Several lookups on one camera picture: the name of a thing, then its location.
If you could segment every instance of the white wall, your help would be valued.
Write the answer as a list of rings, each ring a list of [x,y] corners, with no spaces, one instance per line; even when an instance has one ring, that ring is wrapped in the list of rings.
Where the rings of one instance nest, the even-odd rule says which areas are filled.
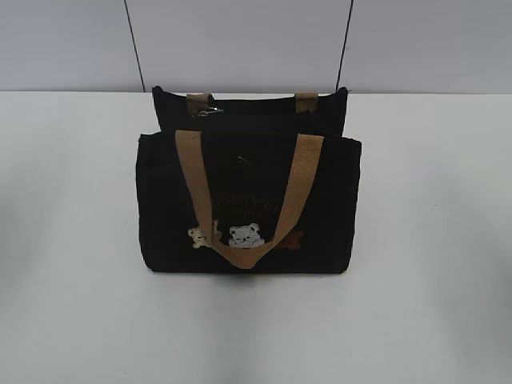
[[[129,0],[148,86],[332,91],[348,0]]]
[[[511,0],[355,0],[343,80],[367,92],[512,93]]]
[[[142,90],[122,0],[1,0],[0,90]]]
[[[127,0],[146,88],[334,88],[350,0]],[[354,92],[512,92],[510,0],[355,0]],[[2,0],[0,90],[142,90],[123,0]]]

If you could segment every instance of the white table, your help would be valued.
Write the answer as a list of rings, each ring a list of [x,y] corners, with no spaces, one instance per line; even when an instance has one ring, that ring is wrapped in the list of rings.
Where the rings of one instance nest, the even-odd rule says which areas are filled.
[[[512,382],[511,114],[353,94],[347,272],[153,274],[134,184],[151,96],[1,93],[0,383]]]

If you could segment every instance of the black tote bag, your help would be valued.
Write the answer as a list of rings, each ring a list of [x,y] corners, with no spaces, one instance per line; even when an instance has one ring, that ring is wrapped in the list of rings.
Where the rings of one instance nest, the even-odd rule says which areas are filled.
[[[307,114],[291,120],[287,115],[269,118],[259,124],[261,131],[258,124],[250,128],[255,120],[248,115],[196,118],[189,120],[188,130],[140,137],[139,237],[144,260],[153,271],[341,273],[348,267],[361,143],[311,134],[322,122]],[[179,154],[179,138],[188,134],[196,141],[192,158],[201,161],[187,163]],[[316,142],[313,173],[302,172],[310,168],[312,157],[297,165],[301,142]],[[203,187],[192,182],[190,190],[190,180],[200,173]],[[298,210],[292,200],[295,216],[288,214],[283,229],[290,185],[304,192],[305,174],[310,186],[303,206]],[[198,214],[204,213],[194,197],[198,190],[210,201],[206,221]]]
[[[305,92],[290,98],[259,100],[216,100],[211,94],[187,95],[187,97],[165,92],[160,86],[152,89],[154,110],[162,131],[186,129],[191,117],[200,113],[212,116],[221,114],[232,118],[264,120],[270,116],[314,113],[318,121],[317,134],[341,136],[345,125],[348,90],[343,87],[333,94],[318,96]]]

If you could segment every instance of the zipper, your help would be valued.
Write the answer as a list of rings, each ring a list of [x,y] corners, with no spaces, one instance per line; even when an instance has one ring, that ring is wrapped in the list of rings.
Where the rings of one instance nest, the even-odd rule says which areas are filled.
[[[214,106],[209,106],[205,110],[200,110],[198,116],[200,118],[207,118],[211,114],[220,114],[222,112],[224,112],[224,110],[221,110],[220,108],[215,108]]]

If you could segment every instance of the bag handle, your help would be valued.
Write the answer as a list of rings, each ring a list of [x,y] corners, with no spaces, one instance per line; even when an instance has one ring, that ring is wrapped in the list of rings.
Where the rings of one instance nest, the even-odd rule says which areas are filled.
[[[192,197],[192,205],[199,227],[213,249],[238,268],[252,268],[260,258],[272,250],[297,224],[316,175],[322,152],[323,136],[299,134],[288,177],[274,238],[255,248],[232,248],[214,236],[214,221],[210,189],[201,150],[201,132],[177,130],[176,149]]]
[[[318,108],[318,94],[316,92],[299,92],[295,94],[295,113],[316,112]]]
[[[211,94],[186,94],[186,110],[195,116],[210,106]]]

